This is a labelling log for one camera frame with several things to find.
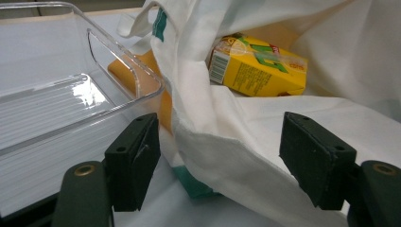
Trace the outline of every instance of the white fabric bag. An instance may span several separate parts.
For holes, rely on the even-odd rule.
[[[150,32],[154,5],[150,44],[173,102],[161,149],[172,166],[283,226],[347,225],[346,208],[313,207],[279,158],[284,112],[335,133],[357,150],[358,164],[401,166],[401,39],[384,27],[401,21],[399,1],[147,1],[127,36]],[[210,84],[205,60],[215,40],[279,22],[301,35],[291,50],[309,59],[305,94],[313,96],[242,97]]]

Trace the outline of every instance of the clear plastic container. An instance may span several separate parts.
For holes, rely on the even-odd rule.
[[[107,66],[120,60],[132,94]],[[163,82],[73,5],[0,4],[0,214],[60,189],[63,173],[157,112]]]

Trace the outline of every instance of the product box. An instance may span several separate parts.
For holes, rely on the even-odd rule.
[[[305,89],[307,60],[242,33],[212,51],[210,80],[246,96],[296,96]]]

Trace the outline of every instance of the white surface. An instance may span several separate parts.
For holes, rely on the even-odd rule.
[[[97,24],[130,47],[134,40],[116,35],[119,14],[90,16]],[[154,172],[141,211],[114,213],[116,227],[123,226],[281,226],[223,196],[191,200],[162,156]]]

